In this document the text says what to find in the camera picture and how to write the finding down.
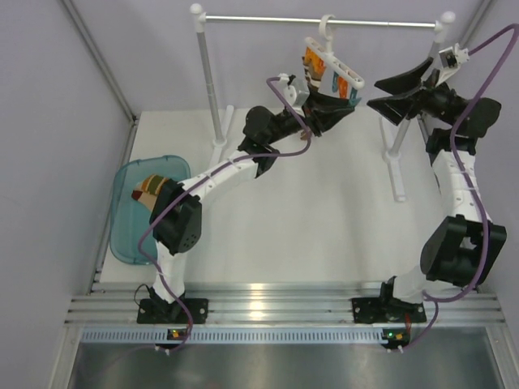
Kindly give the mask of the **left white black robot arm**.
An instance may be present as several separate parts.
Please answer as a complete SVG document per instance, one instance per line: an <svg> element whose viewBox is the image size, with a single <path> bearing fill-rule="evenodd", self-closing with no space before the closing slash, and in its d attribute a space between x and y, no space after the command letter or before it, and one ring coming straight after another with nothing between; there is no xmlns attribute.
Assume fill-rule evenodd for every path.
<svg viewBox="0 0 519 389"><path fill-rule="evenodd" d="M139 324L204 323L208 300L185 296L188 251L202 235L204 211L234 187L269 171L282 154L273 144L304 131L306 139L321 136L355 110L348 99L312 91L302 105L272 113L251 108L245 118L244 139L228 159L205 173L177 182L153 174L133 191L132 198L151 211L150 234L157 248L157 276L148 297L138 303Z"/></svg>

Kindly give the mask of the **white clip hanger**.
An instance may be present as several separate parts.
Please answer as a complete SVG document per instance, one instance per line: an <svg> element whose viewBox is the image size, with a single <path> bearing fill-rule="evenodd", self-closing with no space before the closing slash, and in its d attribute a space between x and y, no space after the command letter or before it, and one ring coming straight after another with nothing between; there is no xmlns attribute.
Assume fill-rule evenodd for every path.
<svg viewBox="0 0 519 389"><path fill-rule="evenodd" d="M364 78L340 60L333 50L334 28L331 22L334 19L335 16L332 14L323 15L321 17L318 30L319 36L324 43L321 44L316 39L308 36L304 40L306 48L309 47L312 49L324 61L326 70L331 69L333 73L336 72L340 77L346 79L350 86L350 92L352 88L358 91L362 90L365 87Z"/></svg>

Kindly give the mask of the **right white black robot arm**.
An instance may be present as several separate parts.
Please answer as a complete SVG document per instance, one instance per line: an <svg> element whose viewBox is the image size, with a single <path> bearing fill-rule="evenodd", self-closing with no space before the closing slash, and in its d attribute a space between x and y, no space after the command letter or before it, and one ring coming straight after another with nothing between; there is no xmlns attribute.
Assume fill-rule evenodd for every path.
<svg viewBox="0 0 519 389"><path fill-rule="evenodd" d="M487 278L507 239L505 227L494 224L484 211L475 177L476 143L498 119L500 102L486 97L468 100L446 80L461 66L449 54L443 69L433 58L400 75L381 79L375 87L386 97L368 101L380 114L393 198L405 200L400 148L413 118L424 113L449 124L435 128L426 152L441 197L444 218L425 242L418 265L380 286L377 297L352 301L354 321L372 323L423 323L423 300L449 289L472 290Z"/></svg>

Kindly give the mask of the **brown white striped sock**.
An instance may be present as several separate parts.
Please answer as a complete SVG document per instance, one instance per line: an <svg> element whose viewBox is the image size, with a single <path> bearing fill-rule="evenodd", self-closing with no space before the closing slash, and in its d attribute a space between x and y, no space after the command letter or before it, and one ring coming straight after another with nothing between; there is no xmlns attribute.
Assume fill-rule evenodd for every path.
<svg viewBox="0 0 519 389"><path fill-rule="evenodd" d="M320 89L323 77L321 79L317 79L314 76L313 66L304 66L303 65L303 69L304 69L305 80L307 81L308 87L313 91L318 91Z"/></svg>

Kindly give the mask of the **tan striped sock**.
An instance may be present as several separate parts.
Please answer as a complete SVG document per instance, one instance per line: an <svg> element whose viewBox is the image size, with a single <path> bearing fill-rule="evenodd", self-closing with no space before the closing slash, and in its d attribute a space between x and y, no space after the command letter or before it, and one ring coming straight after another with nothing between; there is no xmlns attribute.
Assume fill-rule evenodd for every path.
<svg viewBox="0 0 519 389"><path fill-rule="evenodd" d="M169 192L178 182L169 177L152 174L139 182L131 192L131 198L150 212L162 212L168 205Z"/></svg>

